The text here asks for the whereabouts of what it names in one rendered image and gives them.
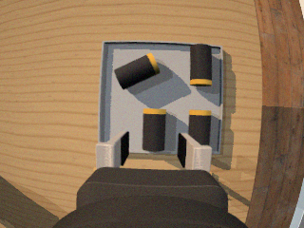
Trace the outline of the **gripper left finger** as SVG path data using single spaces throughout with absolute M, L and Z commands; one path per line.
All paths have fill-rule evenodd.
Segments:
M 96 170 L 100 167 L 119 167 L 129 155 L 129 131 L 121 131 L 108 142 L 96 144 Z

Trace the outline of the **black cylinder with yellow end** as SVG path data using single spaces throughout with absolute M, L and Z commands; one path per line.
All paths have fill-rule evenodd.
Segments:
M 200 145 L 209 145 L 211 110 L 189 110 L 188 135 Z
M 142 150 L 160 152 L 165 144 L 166 109 L 143 109 Z
M 152 53 L 114 69 L 123 90 L 160 73 Z
M 190 86 L 212 85 L 212 47 L 205 44 L 190 46 Z

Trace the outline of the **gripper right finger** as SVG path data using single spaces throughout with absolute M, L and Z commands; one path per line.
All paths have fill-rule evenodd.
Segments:
M 200 145 L 187 133 L 179 133 L 178 158 L 182 168 L 210 173 L 212 147 Z

